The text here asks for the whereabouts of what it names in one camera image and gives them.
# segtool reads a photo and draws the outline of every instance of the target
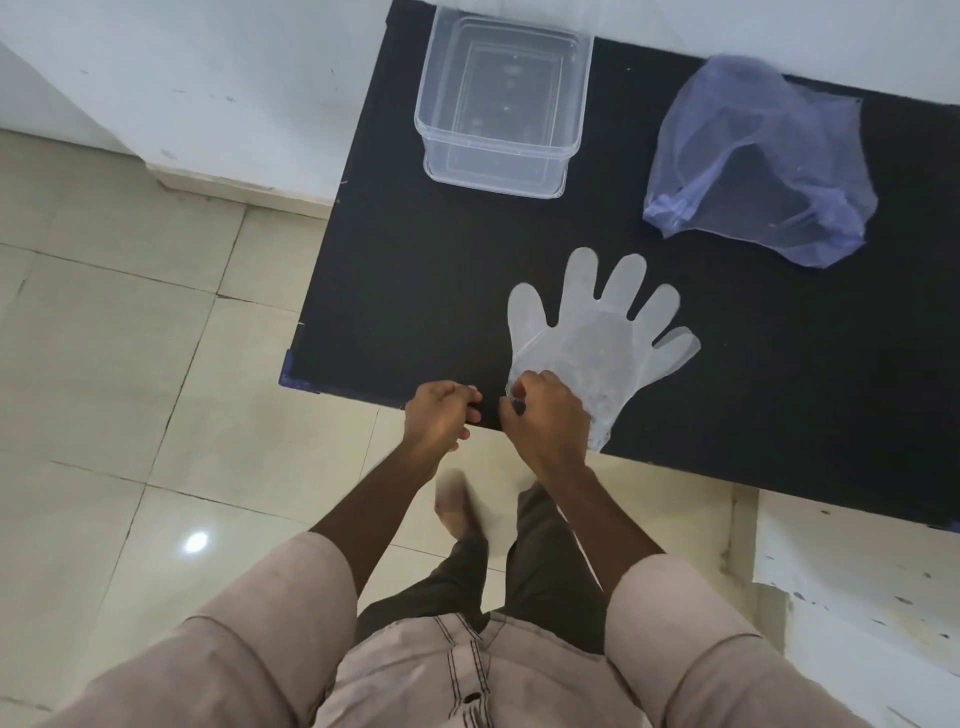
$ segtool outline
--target bare foot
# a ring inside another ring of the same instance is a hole
[[[433,510],[440,523],[457,541],[474,528],[480,528],[473,506],[470,505],[467,477],[463,471],[443,471],[437,476]]]

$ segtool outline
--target table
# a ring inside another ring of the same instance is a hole
[[[556,322],[569,254],[598,285],[643,254],[631,315],[662,282],[703,349],[624,408],[604,452],[953,527],[960,522],[960,111],[862,96],[879,196],[868,243],[815,271],[708,233],[669,240],[641,209],[660,121],[702,61],[598,39],[564,195],[433,182],[413,116],[433,7],[395,0],[281,383],[400,406],[453,378],[486,395],[511,363],[507,298]]]

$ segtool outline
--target plastic bag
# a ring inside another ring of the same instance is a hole
[[[672,285],[660,286],[636,318],[627,319],[646,270],[641,255],[621,258],[603,296],[595,299],[597,255],[590,248],[578,248],[566,263],[555,327],[547,325],[543,303],[529,283],[515,287],[507,303],[514,347],[507,394],[527,370],[550,370],[590,414],[593,450],[607,444],[617,415],[637,390],[676,372],[700,350],[700,341],[683,327],[653,345],[680,308],[680,294]]]
[[[860,99],[788,83],[763,61],[715,56],[660,126],[643,217],[826,268],[864,243],[876,210]]]

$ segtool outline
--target purple plastic bag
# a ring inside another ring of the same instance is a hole
[[[663,119],[643,217],[664,237],[710,231],[826,268],[863,245],[875,210],[860,99],[715,56]]]

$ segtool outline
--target rectangular container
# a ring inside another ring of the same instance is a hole
[[[580,147],[592,36],[438,7],[415,123],[438,182],[560,197]]]

